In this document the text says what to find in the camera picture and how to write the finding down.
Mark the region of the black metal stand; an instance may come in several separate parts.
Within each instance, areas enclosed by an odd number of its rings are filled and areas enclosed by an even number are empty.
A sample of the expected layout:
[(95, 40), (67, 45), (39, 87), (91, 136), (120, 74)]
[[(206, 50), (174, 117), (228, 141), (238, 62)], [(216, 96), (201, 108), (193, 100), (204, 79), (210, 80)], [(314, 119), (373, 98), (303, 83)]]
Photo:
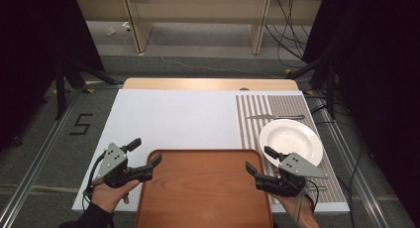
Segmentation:
[(57, 98), (57, 114), (55, 119), (59, 120), (66, 110), (66, 96), (64, 89), (64, 81), (67, 80), (74, 89), (84, 89), (86, 81), (80, 74), (82, 71), (100, 79), (110, 85), (122, 85), (123, 81), (109, 77), (104, 72), (97, 70), (88, 64), (71, 58), (61, 57), (55, 67), (55, 89)]
[(335, 120), (336, 115), (334, 112), (334, 92), (335, 92), (335, 72), (334, 66), (331, 62), (331, 56), (328, 53), (321, 54), (318, 58), (308, 63), (306, 66), (290, 73), (287, 79), (297, 79), (303, 74), (313, 70), (310, 78), (310, 86), (312, 89), (320, 89), (326, 85), (327, 99), (326, 109), (330, 117)]

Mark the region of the silver table knife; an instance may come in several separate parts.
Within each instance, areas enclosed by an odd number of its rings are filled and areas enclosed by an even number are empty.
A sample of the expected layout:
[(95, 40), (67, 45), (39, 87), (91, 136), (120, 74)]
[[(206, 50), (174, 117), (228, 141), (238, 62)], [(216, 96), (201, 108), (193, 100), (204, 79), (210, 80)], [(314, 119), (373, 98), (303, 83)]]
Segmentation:
[(253, 115), (247, 117), (247, 119), (288, 119), (288, 120), (303, 120), (305, 119), (305, 115), (270, 115), (270, 114), (262, 114), (262, 115)]

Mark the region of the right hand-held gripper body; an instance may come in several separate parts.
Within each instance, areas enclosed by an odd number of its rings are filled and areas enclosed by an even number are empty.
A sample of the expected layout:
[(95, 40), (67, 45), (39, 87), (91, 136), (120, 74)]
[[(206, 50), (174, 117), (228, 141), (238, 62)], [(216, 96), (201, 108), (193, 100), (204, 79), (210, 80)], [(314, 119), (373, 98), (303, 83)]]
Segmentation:
[(323, 170), (296, 153), (288, 155), (279, 153), (278, 160), (280, 196), (297, 196), (305, 188), (307, 177), (328, 177)]

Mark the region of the person's left hand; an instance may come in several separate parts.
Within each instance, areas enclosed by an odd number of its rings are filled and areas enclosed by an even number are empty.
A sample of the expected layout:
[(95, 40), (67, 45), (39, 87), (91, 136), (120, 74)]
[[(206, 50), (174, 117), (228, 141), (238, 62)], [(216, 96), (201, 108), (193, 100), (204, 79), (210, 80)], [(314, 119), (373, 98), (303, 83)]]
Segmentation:
[(139, 184), (140, 182), (136, 179), (118, 188), (101, 183), (93, 188), (91, 202), (102, 210), (113, 213), (120, 201), (125, 204), (130, 203), (129, 193)]

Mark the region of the dark curtain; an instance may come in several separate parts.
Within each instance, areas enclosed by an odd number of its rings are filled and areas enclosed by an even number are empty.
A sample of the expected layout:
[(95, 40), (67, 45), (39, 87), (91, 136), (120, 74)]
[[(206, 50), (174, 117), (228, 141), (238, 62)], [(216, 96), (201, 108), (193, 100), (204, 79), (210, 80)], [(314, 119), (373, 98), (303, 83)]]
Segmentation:
[(0, 151), (26, 126), (62, 58), (104, 68), (76, 0), (0, 0)]
[(368, 148), (420, 228), (420, 0), (322, 0), (304, 60), (336, 33), (339, 88)]

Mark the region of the light wooden table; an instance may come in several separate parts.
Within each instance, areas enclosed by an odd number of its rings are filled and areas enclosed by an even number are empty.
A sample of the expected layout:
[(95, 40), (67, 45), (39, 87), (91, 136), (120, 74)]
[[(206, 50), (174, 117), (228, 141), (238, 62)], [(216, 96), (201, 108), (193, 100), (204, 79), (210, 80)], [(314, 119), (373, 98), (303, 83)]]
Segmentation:
[(128, 78), (124, 89), (298, 91), (291, 79), (246, 78)]

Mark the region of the white plate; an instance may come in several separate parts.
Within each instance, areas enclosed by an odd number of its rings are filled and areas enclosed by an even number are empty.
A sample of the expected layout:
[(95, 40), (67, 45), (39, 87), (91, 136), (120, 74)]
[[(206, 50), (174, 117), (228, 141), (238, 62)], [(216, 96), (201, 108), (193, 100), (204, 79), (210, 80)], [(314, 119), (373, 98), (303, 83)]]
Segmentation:
[(321, 164), (324, 154), (319, 136), (295, 120), (280, 119), (267, 123), (260, 132), (259, 144), (266, 159), (274, 166), (278, 165), (278, 160), (264, 151), (265, 146), (285, 155), (295, 152), (315, 167)]

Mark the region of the brown wooden tray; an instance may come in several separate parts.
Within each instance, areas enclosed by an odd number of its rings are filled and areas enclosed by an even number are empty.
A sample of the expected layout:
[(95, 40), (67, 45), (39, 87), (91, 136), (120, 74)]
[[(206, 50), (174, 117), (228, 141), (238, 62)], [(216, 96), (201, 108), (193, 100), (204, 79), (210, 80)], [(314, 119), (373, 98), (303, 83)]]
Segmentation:
[(155, 150), (136, 228), (272, 228), (270, 202), (246, 171), (263, 169), (252, 150)]

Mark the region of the person's right hand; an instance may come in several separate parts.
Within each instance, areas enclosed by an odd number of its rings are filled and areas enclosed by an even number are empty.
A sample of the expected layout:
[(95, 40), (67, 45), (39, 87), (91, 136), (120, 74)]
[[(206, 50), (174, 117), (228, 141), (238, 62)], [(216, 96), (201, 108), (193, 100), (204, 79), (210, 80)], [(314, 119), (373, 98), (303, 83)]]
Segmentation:
[(310, 196), (297, 195), (295, 197), (283, 197), (273, 194), (272, 197), (282, 205), (286, 213), (289, 214), (296, 223), (316, 221), (314, 215), (315, 203)]

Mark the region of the metal floor rail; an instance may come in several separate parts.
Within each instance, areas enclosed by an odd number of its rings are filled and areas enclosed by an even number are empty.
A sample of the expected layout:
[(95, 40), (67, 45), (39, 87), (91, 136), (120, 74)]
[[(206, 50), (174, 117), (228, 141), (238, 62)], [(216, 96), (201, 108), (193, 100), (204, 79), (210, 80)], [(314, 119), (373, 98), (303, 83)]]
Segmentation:
[(15, 185), (9, 188), (10, 198), (0, 211), (0, 228), (11, 228), (18, 216), (30, 190), (43, 169), (53, 147), (65, 125), (68, 116), (76, 100), (80, 97), (81, 90), (74, 89), (68, 94), (68, 99), (64, 101), (64, 109), (58, 113), (58, 118), (53, 119), (48, 134), (39, 146), (35, 157), (31, 160), (24, 176)]
[[(385, 213), (378, 199), (375, 197), (373, 190), (368, 185), (368, 180), (364, 176), (363, 170), (360, 168), (364, 149), (363, 141), (359, 137), (357, 130), (347, 123), (333, 120), (326, 109), (321, 110), (321, 116), (322, 121), (319, 122), (319, 125), (326, 125), (328, 127), (331, 137), (350, 175), (348, 184), (349, 197), (354, 198), (353, 189), (355, 189), (373, 227), (390, 228), (390, 223), (385, 217)], [(353, 136), (356, 136), (358, 146), (355, 150), (351, 148), (350, 140), (345, 136), (347, 131), (351, 132)]]

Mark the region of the striped grey placemat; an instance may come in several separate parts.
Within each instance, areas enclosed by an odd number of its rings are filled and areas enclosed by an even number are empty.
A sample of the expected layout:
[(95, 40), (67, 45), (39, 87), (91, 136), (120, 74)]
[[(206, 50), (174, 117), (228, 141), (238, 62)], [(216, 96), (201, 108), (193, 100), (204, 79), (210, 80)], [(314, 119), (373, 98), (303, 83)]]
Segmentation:
[[(248, 93), (237, 95), (235, 97), (237, 106), (237, 117), (240, 132), (240, 144), (246, 149), (253, 149), (262, 154), (262, 167), (259, 172), (272, 175), (274, 169), (278, 166), (271, 164), (263, 154), (259, 144), (259, 135), (262, 128), (272, 119), (247, 119), (253, 115), (305, 115), (303, 120), (295, 120), (303, 123), (312, 129), (320, 138), (313, 118), (310, 114), (308, 105), (303, 94), (299, 91), (290, 92), (283, 95), (274, 95), (271, 93)], [(316, 210), (318, 212), (346, 211), (348, 209), (347, 200), (343, 193), (336, 175), (331, 166), (329, 158), (325, 152), (321, 164), (318, 166), (328, 177), (307, 179), (308, 186), (326, 186), (324, 191), (311, 191), (308, 193), (314, 201), (317, 202)]]

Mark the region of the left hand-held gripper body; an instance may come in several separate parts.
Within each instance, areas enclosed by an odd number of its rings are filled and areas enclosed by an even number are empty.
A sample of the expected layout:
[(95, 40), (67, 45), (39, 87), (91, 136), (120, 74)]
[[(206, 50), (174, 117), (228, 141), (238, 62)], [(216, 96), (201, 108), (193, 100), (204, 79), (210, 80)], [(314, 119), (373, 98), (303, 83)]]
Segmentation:
[(110, 143), (104, 152), (104, 158), (95, 178), (95, 184), (106, 183), (118, 188), (131, 181), (132, 168), (128, 167), (127, 153), (114, 143)]

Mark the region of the beige wooden shelf unit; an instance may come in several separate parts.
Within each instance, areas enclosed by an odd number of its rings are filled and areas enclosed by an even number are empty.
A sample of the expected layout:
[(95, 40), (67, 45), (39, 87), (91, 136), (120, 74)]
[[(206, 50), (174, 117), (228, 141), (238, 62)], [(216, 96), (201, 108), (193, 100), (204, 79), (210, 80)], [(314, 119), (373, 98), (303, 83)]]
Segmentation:
[(252, 52), (257, 55), (265, 25), (314, 24), (319, 0), (76, 0), (87, 21), (128, 22), (136, 51), (146, 50), (156, 23), (246, 25)]

